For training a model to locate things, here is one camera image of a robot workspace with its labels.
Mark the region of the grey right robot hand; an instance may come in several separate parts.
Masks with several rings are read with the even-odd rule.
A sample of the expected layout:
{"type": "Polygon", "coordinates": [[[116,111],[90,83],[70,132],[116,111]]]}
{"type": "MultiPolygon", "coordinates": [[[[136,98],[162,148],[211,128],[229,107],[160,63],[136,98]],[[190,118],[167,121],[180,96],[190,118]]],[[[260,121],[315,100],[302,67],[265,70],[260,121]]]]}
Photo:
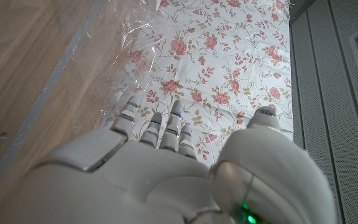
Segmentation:
{"type": "Polygon", "coordinates": [[[165,131],[155,113],[139,141],[136,97],[110,128],[89,131],[43,157],[0,203],[0,223],[335,223],[328,180],[259,108],[217,162],[196,159],[173,104],[165,131]]]}

